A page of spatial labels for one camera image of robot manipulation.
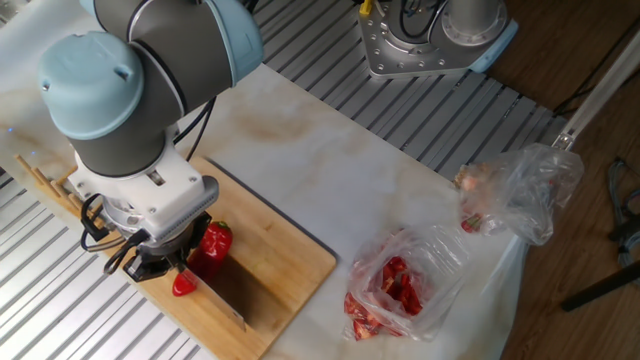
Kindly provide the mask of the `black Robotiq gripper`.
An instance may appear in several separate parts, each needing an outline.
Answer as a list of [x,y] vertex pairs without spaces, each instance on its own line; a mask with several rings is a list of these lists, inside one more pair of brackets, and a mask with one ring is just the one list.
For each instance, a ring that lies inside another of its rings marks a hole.
[[168,240],[158,240],[146,230],[142,242],[142,253],[137,252],[128,260],[123,270],[136,283],[152,280],[166,275],[174,268],[184,268],[186,257],[183,253],[196,249],[202,241],[212,217],[203,212],[177,235]]

